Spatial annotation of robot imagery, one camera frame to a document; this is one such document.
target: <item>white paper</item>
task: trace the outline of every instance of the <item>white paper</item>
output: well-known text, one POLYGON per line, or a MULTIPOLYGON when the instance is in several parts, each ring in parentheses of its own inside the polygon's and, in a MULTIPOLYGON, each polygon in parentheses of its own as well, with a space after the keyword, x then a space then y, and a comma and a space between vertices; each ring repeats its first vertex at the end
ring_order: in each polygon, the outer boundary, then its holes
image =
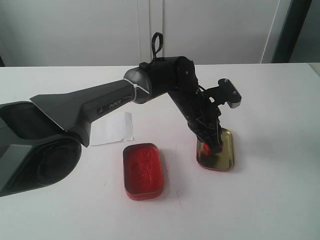
POLYGON ((91 125, 90 146, 132 140, 131 112, 110 113, 91 125))

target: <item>robotic arm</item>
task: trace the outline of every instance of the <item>robotic arm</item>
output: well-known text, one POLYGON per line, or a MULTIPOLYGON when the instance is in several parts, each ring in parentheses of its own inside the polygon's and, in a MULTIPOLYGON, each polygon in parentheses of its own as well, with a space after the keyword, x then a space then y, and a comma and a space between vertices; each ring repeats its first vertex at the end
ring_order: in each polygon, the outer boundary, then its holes
POLYGON ((89 146, 93 121, 126 103, 143 104, 165 93, 197 138, 220 152, 218 106, 227 102, 237 107, 240 94, 225 78, 217 87, 199 86, 195 65, 184 56, 156 57, 163 46, 161 33, 153 36, 151 46, 153 60, 128 70, 122 80, 71 93, 37 95, 30 99, 33 104, 0 105, 0 196, 60 181, 76 166, 80 144, 89 146))

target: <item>white tabletop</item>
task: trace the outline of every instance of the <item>white tabletop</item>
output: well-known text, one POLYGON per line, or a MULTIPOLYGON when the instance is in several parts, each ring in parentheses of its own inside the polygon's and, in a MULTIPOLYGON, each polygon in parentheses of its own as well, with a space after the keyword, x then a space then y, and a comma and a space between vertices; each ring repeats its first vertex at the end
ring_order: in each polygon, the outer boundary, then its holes
MULTIPOLYGON (((0 103, 113 82, 129 66, 0 68, 0 103)), ((229 78, 241 106, 221 106, 233 133, 235 167, 201 168, 196 136, 165 94, 132 113, 134 141, 83 147, 74 171, 40 189, 0 197, 1 240, 320 239, 320 77, 307 64, 196 66, 199 83, 229 78), (154 143, 165 186, 134 201, 123 149, 154 143)))

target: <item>red translucent block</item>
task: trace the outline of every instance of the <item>red translucent block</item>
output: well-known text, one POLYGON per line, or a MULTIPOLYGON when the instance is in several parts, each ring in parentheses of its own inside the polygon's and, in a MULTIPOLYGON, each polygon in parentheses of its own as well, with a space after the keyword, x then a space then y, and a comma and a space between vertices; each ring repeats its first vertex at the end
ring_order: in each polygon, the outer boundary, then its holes
POLYGON ((152 143, 130 145, 123 150, 123 173, 125 191, 133 200, 156 198, 163 191, 159 150, 152 143))

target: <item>white wall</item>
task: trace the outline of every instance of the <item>white wall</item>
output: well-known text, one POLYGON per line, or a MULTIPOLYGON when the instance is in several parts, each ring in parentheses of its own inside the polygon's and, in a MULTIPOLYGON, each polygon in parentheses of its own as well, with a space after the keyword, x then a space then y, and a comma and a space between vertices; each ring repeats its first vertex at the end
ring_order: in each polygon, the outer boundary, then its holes
POLYGON ((157 31, 165 56, 260 63, 283 2, 290 0, 0 0, 0 55, 7 66, 137 65, 150 60, 157 31))
POLYGON ((320 1, 311 2, 298 40, 295 44, 291 63, 320 62, 320 1))

